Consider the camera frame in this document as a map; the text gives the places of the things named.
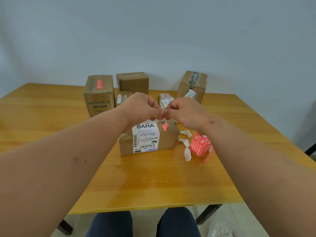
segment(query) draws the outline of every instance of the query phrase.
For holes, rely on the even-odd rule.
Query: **table top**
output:
[[[25,84],[0,99],[0,153],[89,118],[83,87]],[[176,97],[176,91],[150,90]],[[205,93],[202,105],[245,133],[316,170],[316,164],[236,95]],[[69,214],[242,202],[215,152],[206,164],[185,146],[120,156],[116,142]]]

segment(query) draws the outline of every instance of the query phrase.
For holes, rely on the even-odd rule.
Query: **red label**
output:
[[[167,130],[167,127],[168,127],[168,123],[167,123],[167,121],[163,124],[163,129],[166,131]]]
[[[211,142],[207,137],[200,135],[197,132],[194,133],[194,136],[190,145],[190,150],[193,152],[193,154],[202,156],[207,152],[207,150],[211,146],[212,146]]]
[[[103,88],[103,80],[98,80],[97,81],[97,89],[102,89]]]

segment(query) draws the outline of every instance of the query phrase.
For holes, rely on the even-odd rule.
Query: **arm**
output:
[[[136,93],[120,107],[1,155],[0,236],[50,236],[120,134],[150,118],[162,120],[161,111]]]
[[[163,114],[209,138],[243,200],[271,237],[315,235],[316,172],[252,139],[189,97],[173,100]]]

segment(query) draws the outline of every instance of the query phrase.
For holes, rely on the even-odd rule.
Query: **hand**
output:
[[[184,127],[203,134],[203,129],[212,121],[212,115],[191,97],[172,100],[163,111],[166,120],[174,119]]]
[[[151,96],[140,92],[132,94],[118,109],[124,110],[128,125],[126,130],[147,120],[162,120],[162,108]]]

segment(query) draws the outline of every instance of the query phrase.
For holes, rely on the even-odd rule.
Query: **small cardboard box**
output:
[[[206,90],[206,79],[206,74],[194,71],[186,71],[179,83],[177,98],[184,97],[191,89],[197,94],[195,100],[198,103],[201,103]]]
[[[116,107],[126,101],[132,94],[133,93],[131,91],[119,91],[116,97]]]
[[[84,87],[85,99],[90,117],[115,107],[113,76],[90,75]]]
[[[159,94],[157,103],[164,110],[172,100],[174,100],[174,98],[170,94]]]
[[[142,92],[148,95],[149,78],[144,72],[116,74],[120,91]]]
[[[163,121],[157,122],[158,130],[160,133],[158,148],[157,150],[171,149],[175,148],[179,140],[180,130],[177,126],[177,123],[174,121],[167,121],[168,128],[166,131],[163,129]],[[121,134],[118,140],[119,151],[121,155],[133,154],[133,133]]]

